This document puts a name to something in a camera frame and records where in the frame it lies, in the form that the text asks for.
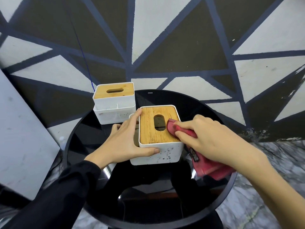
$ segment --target black sleeve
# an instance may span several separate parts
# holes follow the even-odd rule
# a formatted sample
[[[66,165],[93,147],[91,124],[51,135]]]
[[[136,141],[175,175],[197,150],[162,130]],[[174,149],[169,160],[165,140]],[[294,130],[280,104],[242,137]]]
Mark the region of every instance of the black sleeve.
[[[101,169],[89,161],[68,167],[3,229],[72,228],[100,173]]]

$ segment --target blue wire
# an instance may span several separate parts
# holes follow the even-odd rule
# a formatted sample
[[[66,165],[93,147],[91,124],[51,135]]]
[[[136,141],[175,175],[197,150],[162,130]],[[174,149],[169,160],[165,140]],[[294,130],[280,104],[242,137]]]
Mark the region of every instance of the blue wire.
[[[81,49],[81,53],[83,54],[83,58],[84,58],[85,63],[86,63],[87,71],[88,71],[88,74],[89,74],[89,77],[90,77],[90,81],[91,81],[91,86],[92,86],[92,88],[93,88],[93,90],[94,90],[94,92],[95,92],[95,89],[94,89],[94,86],[93,86],[93,82],[92,82],[92,79],[91,79],[91,75],[90,75],[90,72],[89,72],[88,63],[87,63],[87,61],[86,61],[86,58],[85,58],[85,55],[84,55],[83,49],[82,49],[82,47],[81,47],[81,43],[79,42],[79,39],[78,39],[78,36],[77,36],[76,30],[75,30],[75,27],[74,27],[74,25],[73,25],[72,18],[71,18],[71,15],[70,15],[70,12],[69,12],[69,9],[68,9],[68,6],[67,6],[67,3],[66,3],[66,0],[63,0],[63,2],[64,2],[64,5],[65,5],[65,8],[66,8],[66,10],[67,10],[68,16],[69,16],[69,18],[70,18],[70,22],[71,22],[71,25],[72,25],[72,27],[73,27],[74,34],[75,34],[75,36],[76,36],[76,39],[77,39],[78,45],[79,45],[79,47],[80,47],[80,49]]]

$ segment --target white triangle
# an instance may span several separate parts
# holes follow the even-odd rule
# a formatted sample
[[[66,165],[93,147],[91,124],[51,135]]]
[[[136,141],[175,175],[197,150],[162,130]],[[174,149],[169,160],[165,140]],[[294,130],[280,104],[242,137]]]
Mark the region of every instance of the white triangle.
[[[11,19],[22,0],[0,0],[0,10],[7,22]]]
[[[197,100],[219,100],[232,98],[199,76],[176,77],[164,88],[164,90],[180,92],[182,94],[194,97]]]
[[[234,61],[242,94],[248,102],[305,64],[305,56]]]
[[[8,36],[0,48],[0,67],[6,68],[49,50],[49,47]]]
[[[275,121],[305,111],[305,83],[296,91]]]
[[[305,0],[284,0],[236,54],[305,50]]]
[[[132,79],[132,82],[134,83],[135,90],[156,89],[166,79],[167,78],[139,78]]]
[[[16,71],[12,75],[81,91],[94,92],[91,81],[62,56],[47,59]]]
[[[230,117],[243,125],[246,125],[239,102],[215,103],[207,105],[215,111]]]
[[[59,144],[59,146],[64,149],[72,130],[80,120],[81,118],[53,127],[49,127],[47,128],[47,130],[57,142],[57,144]]]
[[[135,0],[132,63],[189,2],[190,0]]]

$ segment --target black round table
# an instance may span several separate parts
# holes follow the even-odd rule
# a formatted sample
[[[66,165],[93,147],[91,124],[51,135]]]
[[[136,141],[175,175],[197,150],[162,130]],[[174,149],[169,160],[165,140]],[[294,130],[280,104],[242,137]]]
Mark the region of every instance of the black round table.
[[[135,91],[136,108],[174,105],[181,121],[196,114],[221,119],[205,104],[177,92]],[[73,129],[64,153],[64,165],[81,162],[108,138],[112,125],[100,125],[90,111]],[[188,155],[176,163],[133,166],[130,161],[110,164],[90,193],[84,208],[113,228],[179,228],[206,217],[227,197],[236,173],[215,181],[199,178]]]

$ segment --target person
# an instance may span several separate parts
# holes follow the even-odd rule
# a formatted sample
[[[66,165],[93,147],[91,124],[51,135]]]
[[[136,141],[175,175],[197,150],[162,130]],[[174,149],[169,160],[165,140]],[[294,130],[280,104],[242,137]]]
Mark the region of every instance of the person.
[[[84,161],[65,169],[60,177],[3,228],[72,228],[88,195],[94,192],[101,169],[110,163],[151,156],[158,148],[139,148],[133,136],[141,109],[122,125],[114,124],[105,143]],[[176,122],[198,138],[177,131],[176,136],[210,160],[229,165],[245,176],[282,228],[305,228],[305,200],[273,169],[266,155],[225,125],[196,115]]]

